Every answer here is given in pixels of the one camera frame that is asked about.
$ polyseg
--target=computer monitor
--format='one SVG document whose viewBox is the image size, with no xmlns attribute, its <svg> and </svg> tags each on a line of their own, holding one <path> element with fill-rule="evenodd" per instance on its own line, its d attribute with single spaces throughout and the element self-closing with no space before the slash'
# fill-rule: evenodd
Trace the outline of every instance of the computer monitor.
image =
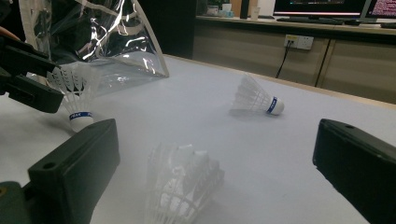
<svg viewBox="0 0 396 224">
<path fill-rule="evenodd" d="M 276 0 L 274 16 L 360 18 L 366 0 Z"/>
<path fill-rule="evenodd" d="M 366 14 L 367 18 L 396 19 L 395 0 L 372 0 Z"/>
</svg>

